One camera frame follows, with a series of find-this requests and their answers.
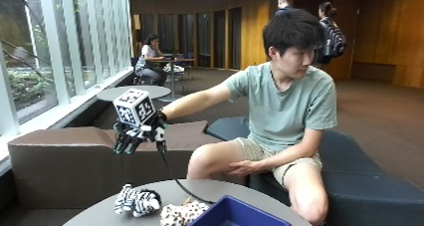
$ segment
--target woman sitting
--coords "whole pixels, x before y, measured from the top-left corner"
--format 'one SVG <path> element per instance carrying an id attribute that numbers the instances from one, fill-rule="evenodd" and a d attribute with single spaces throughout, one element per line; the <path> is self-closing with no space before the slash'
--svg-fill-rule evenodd
<path id="1" fill-rule="evenodd" d="M 135 75 L 139 77 L 147 76 L 152 79 L 152 85 L 163 86 L 167 79 L 167 73 L 162 69 L 154 67 L 154 61 L 164 58 L 159 50 L 158 35 L 150 34 L 143 44 L 142 55 L 135 64 Z"/>

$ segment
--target window sill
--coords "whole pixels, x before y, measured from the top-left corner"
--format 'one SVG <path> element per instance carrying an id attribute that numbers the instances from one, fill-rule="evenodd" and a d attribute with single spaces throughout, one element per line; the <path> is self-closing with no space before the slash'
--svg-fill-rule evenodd
<path id="1" fill-rule="evenodd" d="M 37 129 L 61 128 L 97 100 L 95 94 L 105 88 L 115 86 L 132 72 L 126 68 L 115 76 L 107 78 L 102 84 L 93 85 L 82 96 L 70 98 L 70 103 L 54 106 L 19 126 L 17 135 L 0 136 L 0 176 L 10 169 L 8 142 Z"/>

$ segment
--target cow-print plush toy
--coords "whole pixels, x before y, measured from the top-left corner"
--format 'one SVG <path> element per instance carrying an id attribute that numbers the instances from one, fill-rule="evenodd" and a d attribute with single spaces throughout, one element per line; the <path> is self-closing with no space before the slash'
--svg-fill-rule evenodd
<path id="1" fill-rule="evenodd" d="M 207 211 L 208 206 L 196 201 L 175 206 L 168 204 L 160 213 L 162 226 L 187 226 Z"/>

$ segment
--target brown sofa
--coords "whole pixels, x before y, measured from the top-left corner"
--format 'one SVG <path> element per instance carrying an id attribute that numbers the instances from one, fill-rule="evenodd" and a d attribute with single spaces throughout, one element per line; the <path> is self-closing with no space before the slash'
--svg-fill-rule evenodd
<path id="1" fill-rule="evenodd" d="M 166 129 L 170 168 L 184 178 L 194 149 L 219 142 L 204 134 L 206 121 L 171 124 Z M 94 127 L 35 130 L 8 143 L 19 205 L 26 208 L 87 208 L 135 186 L 171 179 L 154 143 L 132 154 L 115 154 L 115 132 Z M 244 184 L 243 178 L 215 179 Z"/>

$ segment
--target zebra plush toy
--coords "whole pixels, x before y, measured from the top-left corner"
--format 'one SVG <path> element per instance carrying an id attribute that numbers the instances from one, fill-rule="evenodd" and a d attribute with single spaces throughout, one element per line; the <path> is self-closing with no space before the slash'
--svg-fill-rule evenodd
<path id="1" fill-rule="evenodd" d="M 115 213 L 132 211 L 134 217 L 142 217 L 162 207 L 160 195 L 150 189 L 136 191 L 131 184 L 126 184 L 115 200 Z"/>

